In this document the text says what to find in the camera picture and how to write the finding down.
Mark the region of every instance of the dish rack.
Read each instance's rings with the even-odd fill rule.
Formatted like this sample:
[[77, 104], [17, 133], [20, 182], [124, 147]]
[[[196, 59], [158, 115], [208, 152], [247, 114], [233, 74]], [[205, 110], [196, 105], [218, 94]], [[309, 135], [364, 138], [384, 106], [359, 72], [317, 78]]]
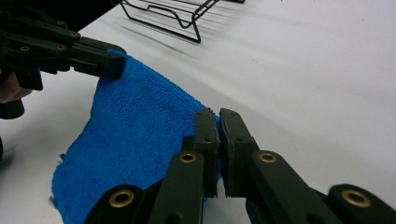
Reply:
[[[197, 21], [219, 0], [120, 0], [127, 17], [147, 27], [201, 43]], [[232, 0], [244, 3], [245, 0]]]

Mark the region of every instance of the white table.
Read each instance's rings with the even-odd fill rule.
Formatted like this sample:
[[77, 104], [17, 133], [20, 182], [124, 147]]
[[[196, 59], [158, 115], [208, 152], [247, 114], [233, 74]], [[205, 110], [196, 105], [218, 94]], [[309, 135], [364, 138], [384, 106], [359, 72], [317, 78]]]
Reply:
[[[310, 187], [350, 183], [396, 208], [396, 2], [247, 0], [217, 11], [228, 17], [198, 21], [201, 44], [130, 22], [121, 7], [81, 33], [122, 46], [214, 111], [238, 111]], [[62, 223], [48, 202], [52, 174], [89, 118], [97, 77], [43, 79], [25, 115], [0, 120], [13, 148], [0, 163], [1, 223]], [[244, 200], [219, 189], [204, 223], [248, 223]]]

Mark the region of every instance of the dark background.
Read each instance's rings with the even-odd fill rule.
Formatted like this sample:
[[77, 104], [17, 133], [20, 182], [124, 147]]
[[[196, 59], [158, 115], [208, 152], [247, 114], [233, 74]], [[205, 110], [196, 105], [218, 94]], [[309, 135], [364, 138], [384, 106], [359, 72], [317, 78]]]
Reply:
[[79, 31], [114, 6], [110, 0], [19, 0], [43, 9], [55, 19], [67, 22], [68, 29]]

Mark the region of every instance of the blue towel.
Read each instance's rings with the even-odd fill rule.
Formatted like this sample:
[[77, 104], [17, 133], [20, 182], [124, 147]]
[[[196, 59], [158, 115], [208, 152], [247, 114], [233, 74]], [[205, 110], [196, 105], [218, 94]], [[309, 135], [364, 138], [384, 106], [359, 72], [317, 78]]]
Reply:
[[109, 189], [146, 189], [164, 177], [194, 114], [205, 108], [167, 78], [129, 55], [118, 80], [100, 79], [91, 118], [61, 158], [52, 180], [65, 224], [82, 224]]

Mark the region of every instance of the microfiber cloth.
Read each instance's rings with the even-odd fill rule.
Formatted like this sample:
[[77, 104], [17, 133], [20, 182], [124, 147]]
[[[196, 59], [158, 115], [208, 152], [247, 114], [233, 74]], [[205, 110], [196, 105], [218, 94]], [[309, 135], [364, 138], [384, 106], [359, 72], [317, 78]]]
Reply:
[[124, 54], [117, 80], [99, 79], [91, 118], [61, 156], [53, 202], [65, 224], [82, 224], [102, 195], [121, 184], [146, 189], [164, 177], [194, 115], [205, 108], [178, 85]]

